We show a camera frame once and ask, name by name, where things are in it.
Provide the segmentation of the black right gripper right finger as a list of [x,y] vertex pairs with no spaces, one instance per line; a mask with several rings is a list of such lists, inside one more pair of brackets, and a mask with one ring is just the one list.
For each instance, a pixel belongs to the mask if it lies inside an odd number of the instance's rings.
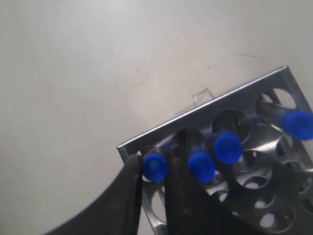
[[262,235],[211,197],[178,157],[167,159],[165,211],[170,235]]

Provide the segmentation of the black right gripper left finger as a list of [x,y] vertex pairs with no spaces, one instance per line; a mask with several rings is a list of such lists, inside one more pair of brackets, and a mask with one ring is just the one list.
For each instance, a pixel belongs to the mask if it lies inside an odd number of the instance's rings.
[[142,203],[142,157],[130,155],[109,187],[49,235],[136,235]]

